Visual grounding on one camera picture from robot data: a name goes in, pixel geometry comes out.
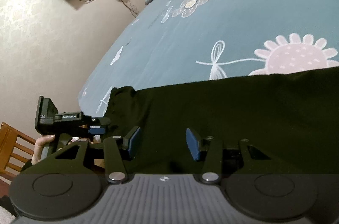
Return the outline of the person left hand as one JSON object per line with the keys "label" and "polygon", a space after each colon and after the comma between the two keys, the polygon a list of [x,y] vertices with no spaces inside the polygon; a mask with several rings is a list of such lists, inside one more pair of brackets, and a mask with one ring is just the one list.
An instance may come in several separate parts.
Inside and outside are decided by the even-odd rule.
{"label": "person left hand", "polygon": [[35,165],[38,162],[40,162],[43,148],[45,147],[46,144],[51,143],[54,139],[55,135],[53,134],[42,136],[36,140],[32,156],[32,165]]}

